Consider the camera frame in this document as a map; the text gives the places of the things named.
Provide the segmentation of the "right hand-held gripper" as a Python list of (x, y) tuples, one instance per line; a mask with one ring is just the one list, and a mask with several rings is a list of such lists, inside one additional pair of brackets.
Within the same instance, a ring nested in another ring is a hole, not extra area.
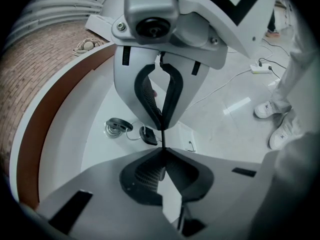
[(267, 29), (275, 0), (124, 0), (112, 26), (117, 46), (157, 50), (170, 80), (164, 130), (181, 118), (209, 67), (221, 69), (228, 49), (250, 58)]

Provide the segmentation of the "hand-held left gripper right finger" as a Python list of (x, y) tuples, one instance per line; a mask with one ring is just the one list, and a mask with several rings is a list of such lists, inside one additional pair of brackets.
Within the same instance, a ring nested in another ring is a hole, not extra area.
[(165, 168), (181, 194), (178, 231), (194, 236), (227, 210), (253, 181), (260, 164), (164, 150)]

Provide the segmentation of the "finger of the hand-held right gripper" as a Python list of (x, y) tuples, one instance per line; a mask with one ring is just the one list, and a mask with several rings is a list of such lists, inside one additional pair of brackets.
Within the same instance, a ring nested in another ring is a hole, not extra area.
[(157, 107), (149, 74), (155, 70), (158, 51), (154, 49), (117, 46), (114, 55), (114, 86), (134, 115), (155, 130), (162, 127), (162, 114)]

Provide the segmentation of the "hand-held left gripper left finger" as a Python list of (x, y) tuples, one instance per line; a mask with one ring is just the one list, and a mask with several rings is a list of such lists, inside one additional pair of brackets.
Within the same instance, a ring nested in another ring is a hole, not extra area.
[(77, 240), (178, 240), (180, 234), (161, 206), (143, 205), (125, 193), (122, 169), (149, 153), (135, 152), (84, 170), (41, 201), (41, 216), (50, 220), (77, 191), (92, 194), (69, 236)]

